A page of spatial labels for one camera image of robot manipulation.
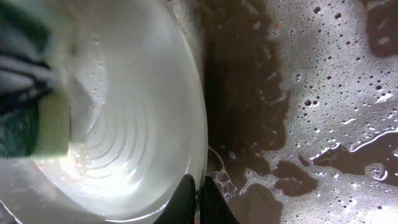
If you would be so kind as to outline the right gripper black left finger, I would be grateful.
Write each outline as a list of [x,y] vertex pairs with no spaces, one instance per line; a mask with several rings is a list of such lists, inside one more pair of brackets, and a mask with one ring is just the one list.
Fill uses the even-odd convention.
[[192,175],[185,174],[154,224],[194,224],[195,209],[195,180]]

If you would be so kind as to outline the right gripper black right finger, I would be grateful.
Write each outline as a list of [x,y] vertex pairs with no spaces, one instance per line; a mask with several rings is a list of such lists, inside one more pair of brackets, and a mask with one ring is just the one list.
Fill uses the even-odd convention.
[[201,224],[239,224],[209,175],[200,188],[199,210]]

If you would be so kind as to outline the green yellow sponge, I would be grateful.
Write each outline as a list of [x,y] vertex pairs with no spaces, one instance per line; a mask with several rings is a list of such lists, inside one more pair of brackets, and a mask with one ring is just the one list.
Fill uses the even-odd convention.
[[58,1],[1,1],[1,157],[68,151],[78,19]]

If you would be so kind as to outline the dark brown tray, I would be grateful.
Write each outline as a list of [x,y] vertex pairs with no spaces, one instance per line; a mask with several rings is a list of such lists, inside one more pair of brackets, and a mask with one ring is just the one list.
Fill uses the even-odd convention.
[[397,2],[171,1],[241,223],[397,222]]

